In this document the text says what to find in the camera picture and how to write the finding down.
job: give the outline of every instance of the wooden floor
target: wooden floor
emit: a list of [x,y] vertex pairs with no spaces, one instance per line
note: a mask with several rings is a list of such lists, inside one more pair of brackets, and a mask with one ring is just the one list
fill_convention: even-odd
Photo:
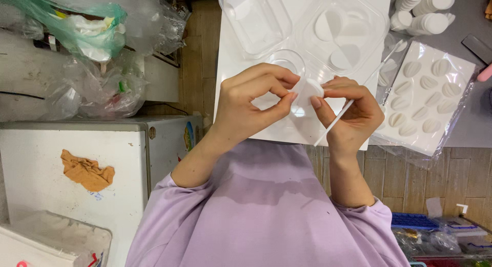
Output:
[[[204,126],[213,119],[216,61],[221,9],[217,0],[193,3],[181,51],[180,102],[169,103],[189,114],[200,112]],[[142,115],[181,115],[163,104],[146,102]],[[306,146],[314,172],[330,193],[328,148]],[[440,197],[445,215],[457,215],[457,203],[469,206],[466,216],[492,229],[492,149],[446,148],[431,170],[420,169],[378,146],[357,155],[373,194],[395,212],[427,213],[425,200]]]

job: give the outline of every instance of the blue plastic basket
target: blue plastic basket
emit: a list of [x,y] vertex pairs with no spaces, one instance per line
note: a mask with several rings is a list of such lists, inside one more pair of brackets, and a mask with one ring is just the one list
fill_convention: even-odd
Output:
[[427,218],[424,214],[395,213],[391,219],[392,228],[433,230],[439,229],[439,225]]

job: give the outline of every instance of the sleeve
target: sleeve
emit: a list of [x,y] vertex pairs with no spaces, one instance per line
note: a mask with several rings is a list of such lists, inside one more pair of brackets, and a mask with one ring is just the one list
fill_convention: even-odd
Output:
[[333,205],[344,216],[345,223],[354,238],[361,235],[378,252],[388,266],[409,266],[408,260],[400,249],[391,231],[391,210],[378,198],[373,206],[348,208],[335,203]]
[[151,192],[125,266],[154,266],[183,223],[193,230],[211,191],[210,182],[195,188],[181,188],[170,174],[167,175]]

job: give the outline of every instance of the mini fridge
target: mini fridge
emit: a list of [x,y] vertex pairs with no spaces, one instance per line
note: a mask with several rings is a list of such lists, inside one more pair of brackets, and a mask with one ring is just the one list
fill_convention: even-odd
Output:
[[[113,239],[107,266],[122,267],[151,190],[202,131],[197,116],[0,123],[10,222],[48,210],[108,229]],[[94,193],[71,181],[63,173],[63,149],[114,167],[113,183]]]

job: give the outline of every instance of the hand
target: hand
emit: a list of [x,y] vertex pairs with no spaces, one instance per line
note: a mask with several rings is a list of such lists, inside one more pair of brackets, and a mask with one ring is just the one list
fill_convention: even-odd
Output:
[[[350,99],[355,100],[326,136],[331,154],[353,157],[366,139],[381,125],[384,114],[369,90],[365,86],[359,86],[355,80],[335,76],[322,87],[325,90],[323,98],[344,97],[345,104]],[[318,119],[328,127],[336,115],[323,98],[313,96],[311,104]]]
[[[220,84],[215,123],[207,136],[221,152],[232,149],[239,142],[262,131],[290,112],[297,93],[289,93],[300,77],[278,65],[261,63],[250,67]],[[281,100],[274,106],[260,110],[251,101],[267,92]]]

